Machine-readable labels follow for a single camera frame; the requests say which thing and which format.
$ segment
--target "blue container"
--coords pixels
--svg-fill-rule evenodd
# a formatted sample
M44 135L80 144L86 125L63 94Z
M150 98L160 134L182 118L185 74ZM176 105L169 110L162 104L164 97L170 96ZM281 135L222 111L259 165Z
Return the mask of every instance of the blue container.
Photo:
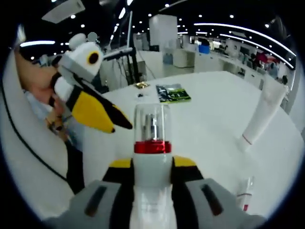
M199 52L209 54L210 53L210 46L208 45L199 45Z

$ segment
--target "white table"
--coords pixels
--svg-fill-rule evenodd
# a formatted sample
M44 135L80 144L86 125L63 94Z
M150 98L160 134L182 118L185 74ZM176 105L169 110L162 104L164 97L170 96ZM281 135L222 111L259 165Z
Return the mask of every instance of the white table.
M246 128L261 91L228 72L193 73L157 79L150 87L134 86L104 96L133 120L135 105L159 102L155 85L180 83L191 96L171 104L173 154L193 159L203 177L211 177L232 193L240 181L255 176L255 194L248 212L270 216L286 195L302 162L304 142L289 116L279 109L248 153L235 141ZM108 135L86 128L84 133L86 183L101 179L117 158L131 157L133 131L116 127Z

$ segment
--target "human hand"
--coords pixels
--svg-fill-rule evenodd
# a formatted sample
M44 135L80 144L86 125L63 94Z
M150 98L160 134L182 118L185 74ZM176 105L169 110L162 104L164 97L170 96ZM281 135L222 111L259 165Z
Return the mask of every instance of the human hand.
M49 104L52 97L56 114L62 115L64 112L62 102L50 86L51 79L57 72L56 68L35 66L25 60L19 52L15 52L15 59L23 89L31 92L37 100L44 104Z

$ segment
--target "book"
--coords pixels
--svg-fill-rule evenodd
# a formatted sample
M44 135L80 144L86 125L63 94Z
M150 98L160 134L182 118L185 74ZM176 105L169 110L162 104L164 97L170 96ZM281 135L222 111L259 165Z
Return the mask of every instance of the book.
M172 85L156 85L161 103L178 103L190 101L191 97L179 83Z

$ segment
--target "small gold package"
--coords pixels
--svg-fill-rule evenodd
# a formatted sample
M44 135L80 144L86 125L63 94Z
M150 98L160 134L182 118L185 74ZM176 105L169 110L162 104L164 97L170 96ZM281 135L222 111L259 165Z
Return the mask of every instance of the small gold package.
M140 83L136 83L135 85L134 85L136 88L138 88L138 89L143 89L143 88L145 88L145 87L148 87L149 86L149 84L147 83L147 82L140 82Z

